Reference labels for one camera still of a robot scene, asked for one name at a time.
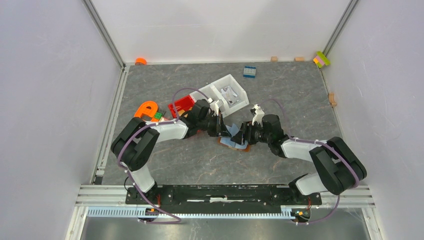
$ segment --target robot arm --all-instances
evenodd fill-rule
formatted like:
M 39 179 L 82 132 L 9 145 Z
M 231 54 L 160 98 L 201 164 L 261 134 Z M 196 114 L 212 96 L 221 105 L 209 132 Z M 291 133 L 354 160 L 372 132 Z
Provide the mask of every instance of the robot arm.
M 216 110 L 215 104 L 206 100 L 198 100 L 192 110 L 174 124 L 156 125 L 147 128 L 136 138 L 138 143 L 131 142 L 122 155 L 122 163 L 128 168 L 135 183 L 143 192 L 149 191 L 155 181 L 150 175 L 146 165 L 156 143 L 171 140 L 185 139 L 195 135 L 199 130 L 207 131 L 211 137 L 231 137 L 222 115 Z M 334 163 L 337 159 L 330 151 L 316 143 L 304 143 L 290 139 L 281 128 L 277 115 L 267 114 L 260 106 L 255 105 L 250 110 L 253 114 L 252 121 L 243 122 L 240 131 L 231 138 L 238 144 L 247 141 L 250 145 L 257 142 L 267 143 L 271 152 L 282 158 L 296 158 L 314 163 L 317 173 L 306 174 L 292 181 L 289 186 L 296 195 L 309 195 L 317 192 L 329 191 L 339 195 L 344 190 L 355 184 L 355 179 L 341 162 Z M 124 144 L 140 128 L 148 122 L 134 117 L 113 141 L 111 150 L 118 156 Z M 364 166 L 356 158 L 350 148 L 339 137 L 326 141 L 333 147 L 358 175 L 359 180 L 366 177 Z

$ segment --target purple cable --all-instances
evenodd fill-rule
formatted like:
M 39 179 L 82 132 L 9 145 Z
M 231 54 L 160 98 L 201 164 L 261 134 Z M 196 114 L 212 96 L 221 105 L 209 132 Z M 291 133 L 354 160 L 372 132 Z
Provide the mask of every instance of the purple cable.
M 166 125 L 166 124 L 175 124 L 179 119 L 180 119 L 180 115 L 178 114 L 177 111 L 177 107 L 175 106 L 175 97 L 177 95 L 177 93 L 183 91 L 183 90 L 193 90 L 193 91 L 197 91 L 200 94 L 202 94 L 206 99 L 208 99 L 208 96 L 206 96 L 206 94 L 204 94 L 203 92 L 201 92 L 200 90 L 196 89 L 196 88 L 191 88 L 191 87 L 185 87 L 185 88 L 181 88 L 180 90 L 176 91 L 176 93 L 174 93 L 174 95 L 172 96 L 172 107 L 173 110 L 175 111 L 176 114 L 176 119 L 170 120 L 170 121 L 162 121 L 162 122 L 155 122 L 155 123 L 151 123 L 148 124 L 142 128 L 140 128 L 138 131 L 136 131 L 129 139 L 128 141 L 126 141 L 126 143 L 123 145 L 121 151 L 119 152 L 118 158 L 117 158 L 117 165 L 118 167 L 123 168 L 124 170 L 128 170 L 127 167 L 123 166 L 121 164 L 121 159 L 122 159 L 122 155 L 124 154 L 125 150 L 127 149 L 127 147 L 130 145 L 130 143 L 136 138 L 136 136 L 138 134 L 140 134 L 141 132 L 143 132 L 145 129 L 149 128 L 149 127 L 153 127 L 153 126 L 158 126 L 158 125 Z M 135 184 L 133 177 L 130 174 L 130 171 L 127 171 L 128 177 L 129 179 L 133 182 L 134 187 L 137 189 L 137 191 L 140 193 L 141 197 L 150 205 L 152 206 L 154 209 L 158 210 L 159 212 L 166 214 L 174 219 L 176 219 L 176 221 L 161 221 L 161 222 L 153 222 L 153 221 L 148 221 L 146 222 L 147 224 L 179 224 L 181 222 L 181 218 L 173 215 L 172 213 L 169 213 L 167 211 L 162 210 L 161 208 L 155 206 L 152 202 L 150 202 L 147 197 L 143 194 L 143 192 L 141 191 L 140 187 Z
M 318 145 L 324 146 L 325 148 L 329 149 L 334 155 L 336 155 L 338 157 L 338 159 L 340 159 L 340 161 L 346 166 L 346 168 L 349 170 L 349 172 L 353 175 L 353 178 L 355 178 L 355 184 L 353 185 L 352 188 L 356 188 L 359 185 L 358 175 L 355 173 L 355 171 L 352 169 L 352 167 L 348 164 L 348 162 L 336 150 L 334 150 L 334 148 L 330 147 L 328 144 L 321 142 L 321 141 L 312 141 L 312 140 L 304 140 L 304 139 L 293 138 L 292 137 L 292 131 L 290 130 L 290 121 L 289 121 L 289 118 L 287 117 L 286 110 L 284 109 L 283 105 L 281 105 L 281 103 L 274 98 L 270 98 L 270 99 L 262 102 L 260 105 L 262 105 L 263 103 L 265 103 L 267 101 L 274 101 L 275 103 L 278 104 L 279 108 L 281 109 L 284 120 L 287 123 L 288 138 L 290 140 L 295 141 L 295 142 L 299 142 L 299 143 L 318 144 Z M 340 202 L 340 195 L 337 196 L 337 201 L 334 205 L 334 208 L 328 213 L 327 216 L 325 216 L 321 219 L 313 220 L 313 221 L 309 221 L 309 222 L 298 222 L 297 224 L 299 224 L 299 225 L 309 225 L 309 224 L 319 223 L 321 221 L 328 219 L 336 211 L 337 207 L 339 206 L 339 202 Z

